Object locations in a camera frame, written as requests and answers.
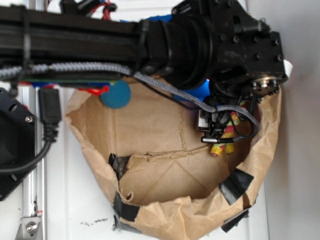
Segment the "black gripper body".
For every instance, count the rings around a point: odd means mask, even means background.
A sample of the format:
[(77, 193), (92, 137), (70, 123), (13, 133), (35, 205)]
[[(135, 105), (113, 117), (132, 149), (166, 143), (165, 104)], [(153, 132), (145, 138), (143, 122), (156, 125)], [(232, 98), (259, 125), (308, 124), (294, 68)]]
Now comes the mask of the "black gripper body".
[(280, 34), (236, 0), (185, 0), (172, 9), (181, 30), (186, 63), (171, 77), (179, 89), (210, 81), (229, 97), (277, 94), (288, 80)]

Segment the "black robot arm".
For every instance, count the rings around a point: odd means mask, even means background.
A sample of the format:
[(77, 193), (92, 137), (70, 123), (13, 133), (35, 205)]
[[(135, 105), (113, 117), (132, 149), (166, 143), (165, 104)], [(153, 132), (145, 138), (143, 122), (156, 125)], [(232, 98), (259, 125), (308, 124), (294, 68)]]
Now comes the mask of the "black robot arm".
[(98, 63), (113, 63), (181, 90), (209, 80), (211, 92), (248, 99), (277, 93), (289, 77), (280, 34), (236, 0), (185, 0), (169, 21), (139, 22), (90, 18), (97, 4), (63, 0), (61, 14), (2, 7), (1, 80), (97, 86), (119, 74)]

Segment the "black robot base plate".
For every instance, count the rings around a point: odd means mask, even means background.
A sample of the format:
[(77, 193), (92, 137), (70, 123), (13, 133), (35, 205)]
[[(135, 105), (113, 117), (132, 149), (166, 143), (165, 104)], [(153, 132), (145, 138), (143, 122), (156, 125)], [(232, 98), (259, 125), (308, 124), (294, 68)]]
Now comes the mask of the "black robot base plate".
[(5, 88), (0, 89), (0, 168), (12, 169), (35, 157), (36, 117)]

